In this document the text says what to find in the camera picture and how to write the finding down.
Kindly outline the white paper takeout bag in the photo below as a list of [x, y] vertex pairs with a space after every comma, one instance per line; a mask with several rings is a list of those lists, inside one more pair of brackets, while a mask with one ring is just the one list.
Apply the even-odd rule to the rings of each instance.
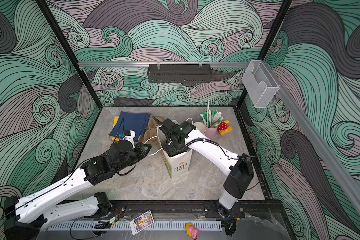
[[145, 143], [144, 141], [143, 142], [144, 144], [155, 145], [160, 150], [159, 152], [157, 150], [154, 150], [153, 153], [155, 153], [155, 156], [157, 157], [158, 156], [162, 157], [166, 165], [166, 168], [168, 170], [170, 178], [173, 179], [175, 177], [187, 173], [190, 167], [193, 151], [191, 149], [188, 149], [186, 152], [176, 155], [175, 157], [169, 157], [168, 154], [162, 149], [162, 144], [165, 143], [164, 141], [165, 136], [158, 126], [157, 126], [157, 134], [159, 138], [157, 142], [155, 143]]

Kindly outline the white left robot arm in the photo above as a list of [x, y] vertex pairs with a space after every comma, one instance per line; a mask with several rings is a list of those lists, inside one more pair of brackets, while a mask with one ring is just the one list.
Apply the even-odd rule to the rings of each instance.
[[88, 159], [70, 175], [26, 197], [5, 201], [4, 234], [8, 240], [31, 240], [40, 231], [80, 217], [104, 218], [113, 211], [105, 192], [83, 200], [62, 201], [119, 174], [148, 156], [152, 146], [127, 140], [113, 143], [103, 154]]

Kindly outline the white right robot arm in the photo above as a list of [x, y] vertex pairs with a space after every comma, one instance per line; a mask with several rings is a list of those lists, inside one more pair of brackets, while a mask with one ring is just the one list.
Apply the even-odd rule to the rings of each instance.
[[157, 123], [166, 137], [166, 143], [162, 148], [169, 157], [177, 157], [188, 150], [195, 150], [227, 176], [217, 208], [222, 217], [230, 216], [233, 206], [243, 197], [254, 178], [252, 157], [245, 153], [238, 155], [226, 150], [219, 143], [202, 134], [190, 122], [176, 124], [166, 119], [163, 122], [157, 120]]

